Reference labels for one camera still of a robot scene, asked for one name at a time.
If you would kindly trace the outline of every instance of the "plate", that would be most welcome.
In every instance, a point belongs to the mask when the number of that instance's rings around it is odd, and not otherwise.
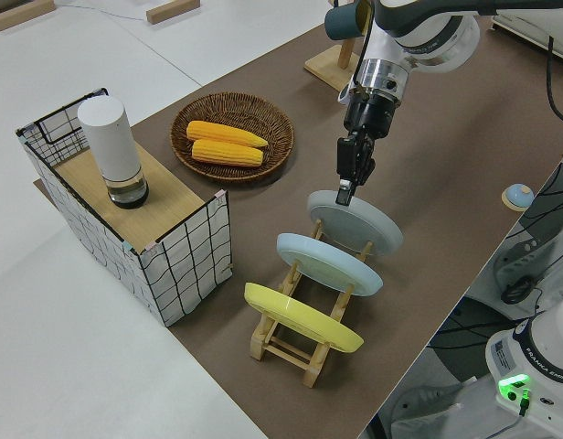
[[[355,352],[363,344],[363,338],[342,323],[265,286],[245,284],[245,300],[282,325],[341,352]]]
[[[369,241],[371,254],[389,254],[401,247],[401,230],[381,210],[356,197],[349,206],[335,201],[334,190],[319,190],[308,197],[310,218],[322,222],[325,236],[354,252],[363,251]]]
[[[223,166],[192,158],[192,141],[186,137],[190,121],[206,121],[250,131],[268,141],[259,167]],[[172,149],[178,159],[198,174],[221,182],[262,179],[280,168],[293,149],[290,119],[258,96],[234,91],[209,94],[189,103],[176,116],[171,131]]]
[[[373,295],[383,281],[368,265],[356,257],[314,238],[282,233],[278,236],[277,250],[281,258],[317,283],[344,292],[353,285],[352,295]]]

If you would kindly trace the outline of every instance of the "white table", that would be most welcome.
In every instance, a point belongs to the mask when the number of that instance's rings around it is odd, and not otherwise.
[[[99,87],[137,123],[321,24],[329,7],[206,0],[154,26],[87,9],[143,18],[164,2],[58,1],[0,32],[0,438],[263,437],[82,248],[32,185],[14,135]]]

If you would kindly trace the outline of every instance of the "green indicator light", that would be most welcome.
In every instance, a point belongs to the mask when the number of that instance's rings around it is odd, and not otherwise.
[[[509,378],[505,378],[503,380],[499,380],[499,391],[501,392],[501,394],[504,397],[508,398],[507,395],[512,388],[521,387],[527,381],[529,381],[529,375],[526,375],[525,373],[520,373],[520,374],[515,375],[513,377],[509,377]]]

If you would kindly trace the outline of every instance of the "wooden stand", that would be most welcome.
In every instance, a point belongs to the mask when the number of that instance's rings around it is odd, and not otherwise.
[[[200,0],[172,0],[166,4],[149,9],[145,12],[145,16],[149,23],[155,25],[198,7],[200,7]]]
[[[54,0],[34,0],[25,5],[14,7],[0,14],[0,32],[10,27],[54,11]]]
[[[308,59],[304,67],[335,90],[341,91],[355,73],[358,55],[353,53],[354,46],[354,38],[346,39],[341,45],[332,46]]]
[[[323,235],[323,224],[317,220],[311,237],[320,240]],[[364,262],[365,258],[371,251],[372,242],[368,242],[365,249],[361,251],[356,258]],[[291,267],[285,278],[283,279],[278,291],[282,294],[292,297],[302,274],[298,272],[298,263],[295,262]],[[330,314],[330,317],[340,322],[345,314],[346,306],[350,300],[354,287],[349,286],[345,292],[339,293],[336,298],[335,306]],[[291,362],[293,365],[304,370],[302,383],[312,388],[320,375],[326,356],[330,350],[328,344],[318,343],[312,355],[298,349],[297,347],[275,337],[275,331],[278,327],[278,322],[271,317],[261,315],[261,320],[251,336],[250,354],[253,358],[261,360],[265,351],[269,351],[278,357]]]

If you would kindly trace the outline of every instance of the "wicker basket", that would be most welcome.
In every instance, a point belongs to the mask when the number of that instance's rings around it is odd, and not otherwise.
[[[255,133],[268,141],[259,167],[223,166],[192,158],[192,141],[186,137],[190,121],[223,123]],[[176,116],[171,132],[176,156],[197,173],[220,182],[249,182],[278,169],[293,148],[293,127],[288,117],[262,98],[240,92],[209,94],[189,103]]]

